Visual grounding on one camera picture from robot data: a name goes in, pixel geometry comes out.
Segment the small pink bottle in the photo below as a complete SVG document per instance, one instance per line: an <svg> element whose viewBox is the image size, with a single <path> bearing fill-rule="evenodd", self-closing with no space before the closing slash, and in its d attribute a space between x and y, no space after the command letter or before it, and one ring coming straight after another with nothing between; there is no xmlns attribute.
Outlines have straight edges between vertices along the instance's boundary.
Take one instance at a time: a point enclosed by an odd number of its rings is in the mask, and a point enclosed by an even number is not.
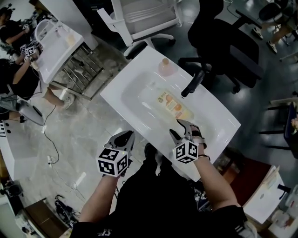
<svg viewBox="0 0 298 238"><path fill-rule="evenodd" d="M164 58L158 65L158 70L161 76L167 77L176 73L177 69L169 62L169 59Z"/></svg>

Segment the wrist strap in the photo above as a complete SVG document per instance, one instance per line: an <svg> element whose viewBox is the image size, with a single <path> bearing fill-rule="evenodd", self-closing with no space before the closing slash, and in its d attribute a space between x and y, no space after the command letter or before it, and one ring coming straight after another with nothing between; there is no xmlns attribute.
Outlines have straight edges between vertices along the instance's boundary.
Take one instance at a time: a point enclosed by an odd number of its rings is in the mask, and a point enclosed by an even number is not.
<svg viewBox="0 0 298 238"><path fill-rule="evenodd" d="M210 157L209 157L208 155L205 155L205 154L199 154L199 155L197 156L198 159L199 159L199 158L202 158L202 157L207 157L207 158L209 159L209 161L211 161L211 160L210 160Z"/></svg>

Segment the person in black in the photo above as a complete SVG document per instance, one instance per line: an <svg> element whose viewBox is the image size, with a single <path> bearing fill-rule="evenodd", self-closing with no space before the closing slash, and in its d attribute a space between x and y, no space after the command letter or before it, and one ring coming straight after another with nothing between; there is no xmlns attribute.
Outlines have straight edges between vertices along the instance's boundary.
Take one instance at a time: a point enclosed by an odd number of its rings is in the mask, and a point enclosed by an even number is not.
<svg viewBox="0 0 298 238"><path fill-rule="evenodd" d="M23 30L19 22L10 20L10 14L6 7L0 9L0 40L20 53L20 47L30 43L30 29Z"/></svg>
<svg viewBox="0 0 298 238"><path fill-rule="evenodd" d="M146 145L143 165L121 188L110 215L118 178L102 177L84 205L71 238L239 237L246 216L232 188L209 158L200 156L194 164L213 212L198 212L193 189L165 157L156 176L156 152L151 144ZM203 145L199 145L199 155L204 155Z"/></svg>
<svg viewBox="0 0 298 238"><path fill-rule="evenodd" d="M46 85L39 74L31 67L31 60L25 60L24 55L21 55L15 62L8 59L0 59L0 93L9 94L10 90L14 95L19 96L24 100L31 99L32 96L41 96L48 102L62 109L69 108L74 102L75 97L69 95L64 100L59 99L52 90L59 90L59 88ZM0 99L0 120L14 119L20 116L18 112L9 111L1 107L2 100L10 100L6 97Z"/></svg>

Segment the white sink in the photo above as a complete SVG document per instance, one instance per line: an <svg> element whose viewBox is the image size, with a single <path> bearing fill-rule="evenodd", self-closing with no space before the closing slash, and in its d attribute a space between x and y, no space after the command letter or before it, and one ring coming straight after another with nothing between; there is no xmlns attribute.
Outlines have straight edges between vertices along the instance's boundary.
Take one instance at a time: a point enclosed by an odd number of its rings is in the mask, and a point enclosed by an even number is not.
<svg viewBox="0 0 298 238"><path fill-rule="evenodd" d="M177 131L181 136L184 129L157 102L160 92L168 91L192 112L189 121L199 126L206 138L205 153L214 162L230 142L240 123L202 85L183 99L181 91L192 77L176 65L178 70L175 74L161 76L158 64L163 58L165 57L158 51L146 47L113 79L101 96L157 150L174 162L172 149L175 144L169 129ZM192 180L200 179L193 163L174 164Z"/></svg>

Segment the white office chair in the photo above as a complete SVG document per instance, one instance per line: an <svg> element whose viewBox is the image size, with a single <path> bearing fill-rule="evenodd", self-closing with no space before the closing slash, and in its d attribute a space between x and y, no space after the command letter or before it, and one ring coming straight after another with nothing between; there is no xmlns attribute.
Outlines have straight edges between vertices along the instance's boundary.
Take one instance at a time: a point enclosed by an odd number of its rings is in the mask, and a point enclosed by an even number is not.
<svg viewBox="0 0 298 238"><path fill-rule="evenodd" d="M177 0L111 0L114 12L109 16L102 8L97 12L113 32L118 32L128 49L124 56L139 44L146 42L154 48L151 39L166 38L175 43L172 35L158 32L182 21L178 15Z"/></svg>

